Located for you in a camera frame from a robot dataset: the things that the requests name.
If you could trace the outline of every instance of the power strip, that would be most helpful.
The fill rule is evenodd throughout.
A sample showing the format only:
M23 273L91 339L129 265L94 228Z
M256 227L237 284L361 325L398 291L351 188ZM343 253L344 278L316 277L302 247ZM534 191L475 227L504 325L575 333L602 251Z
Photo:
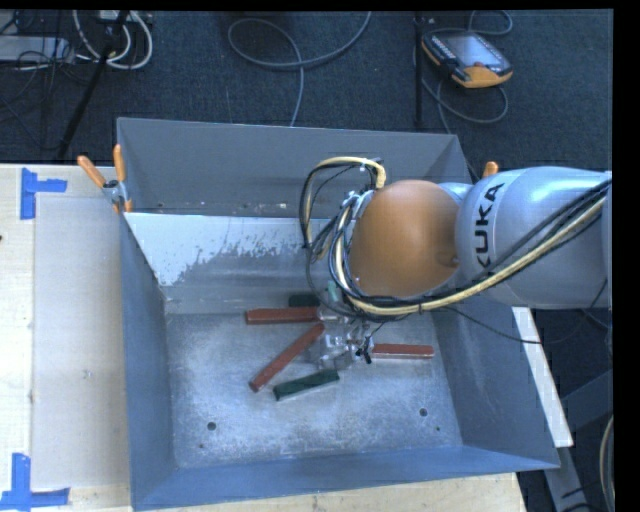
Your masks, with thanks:
M75 54L66 39L41 36L0 36L0 61L42 64L48 61L47 55L65 62L73 62Z
M102 9L96 14L96 19L102 23L113 23L118 18L120 11L116 9ZM140 16L140 19L144 21L148 26L153 24L153 12L152 11L132 11ZM131 14L127 16L127 23L135 23L136 20Z

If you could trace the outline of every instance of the wooden table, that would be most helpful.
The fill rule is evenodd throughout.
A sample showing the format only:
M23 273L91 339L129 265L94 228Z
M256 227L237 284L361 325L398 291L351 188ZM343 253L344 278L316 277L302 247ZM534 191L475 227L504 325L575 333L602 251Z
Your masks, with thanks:
M57 178L67 181L64 193L38 193L37 201L44 196L57 198L94 198L104 201L110 214L116 215L106 203L101 191L88 179L77 166L49 166L38 164L2 164L0 165L0 491L11 486L11 454L22 453L32 457L34 466L39 458L46 454L34 452L32 440L34 431L45 428L34 422L34 407L41 394L33 392L34 384L34 305L35 305L35 248L36 226L39 215L45 215L36 209L36 217L31 220L20 220L20 184L21 170L27 167L37 173L39 180ZM115 178L113 168L100 169L107 179ZM516 310L516 319L523 336L537 339L537 332L530 312L526 309ZM546 397L545 409L551 418L550 427L554 431L556 445L569 446L571 436L560 409L560 401L551 378L551 372L544 359L540 347L525 345L527 354L534 368L536 384L541 396ZM81 357L82 347L78 347ZM120 385L115 382L106 385ZM64 390L68 383L60 382ZM105 404L93 404L93 409ZM83 410L78 404L67 403L67 414L73 421L83 421ZM92 472L93 477L78 480L73 467L82 464L101 463L100 453L113 449L116 453L126 453L124 446L104 445L110 441L109 435L94 438L70 438L72 425L60 428L57 435L60 442L83 450L74 451L74 457L84 460L61 460L51 457L46 463L51 465L65 487L70 487L69 504L52 507L60 510L131 510L129 506L128 478L122 473L109 475L108 472ZM126 467L126 460L121 461ZM39 487L38 478L33 478L32 491L53 490ZM230 511L446 511L456 512L473 510L475 512L516 512L524 511L525 505L515 474L487 475L461 479L447 479L417 484L402 484L369 489L342 491L325 494L309 494L274 499L254 500L241 503L224 503L212 506L193 507L189 510L230 512Z

